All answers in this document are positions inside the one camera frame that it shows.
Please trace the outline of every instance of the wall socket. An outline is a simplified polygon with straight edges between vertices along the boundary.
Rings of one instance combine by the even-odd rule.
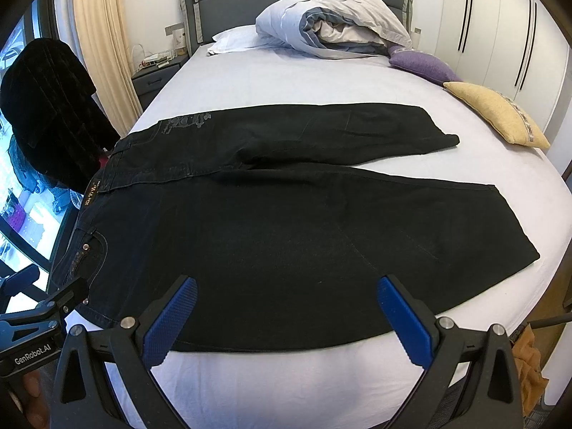
[[[176,31],[177,29],[184,29],[184,28],[185,28],[185,24],[183,24],[183,23],[168,25],[167,27],[165,27],[165,35],[172,35],[173,31]]]

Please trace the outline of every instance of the blue textured pad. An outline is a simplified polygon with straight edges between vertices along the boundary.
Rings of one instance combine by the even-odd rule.
[[[141,360],[145,368],[161,364],[197,302],[197,283],[187,279],[143,338]]]
[[[2,292],[0,295],[5,297],[13,297],[22,292],[26,287],[31,286],[36,280],[39,279],[39,268],[35,264],[31,264],[26,268],[12,274],[6,278],[4,285],[2,285]]]
[[[427,369],[433,361],[431,337],[387,277],[378,282],[378,302],[411,362]]]

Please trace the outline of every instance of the pillow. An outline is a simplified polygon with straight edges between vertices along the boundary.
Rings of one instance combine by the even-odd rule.
[[[216,43],[208,48],[208,54],[210,55],[255,50],[257,48],[280,48],[289,46],[287,43],[271,35],[258,34],[254,24],[241,25],[221,32],[215,35],[213,40]]]
[[[479,113],[508,143],[550,148],[536,122],[511,99],[490,88],[466,82],[445,82],[444,87]]]
[[[443,87],[444,82],[462,82],[457,74],[436,56],[413,48],[390,47],[390,65]]]
[[[376,55],[386,41],[412,44],[383,0],[279,0],[258,15],[256,30],[325,59]]]

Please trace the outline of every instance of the brown cloth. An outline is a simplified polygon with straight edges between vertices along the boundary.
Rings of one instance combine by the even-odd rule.
[[[521,383],[522,414],[528,416],[548,385],[548,379],[541,374],[540,351],[534,348],[534,332],[530,324],[514,343],[513,357]]]

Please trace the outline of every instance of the white bed sheet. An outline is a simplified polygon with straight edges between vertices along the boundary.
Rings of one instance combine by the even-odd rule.
[[[418,105],[455,149],[359,167],[376,172],[492,183],[541,257],[447,312],[461,327],[493,322],[513,331],[547,288],[572,237],[572,196],[545,155],[505,143],[442,88],[388,66],[387,58],[325,60],[287,48],[206,56],[201,47],[133,127],[202,111],[261,104],[387,102]],[[77,313],[76,322],[95,328]],[[459,368],[456,378],[464,373]],[[144,427],[117,370],[112,381],[134,427]],[[193,429],[366,429],[390,419],[413,388],[412,365],[396,335],[287,354],[170,352],[153,374]]]

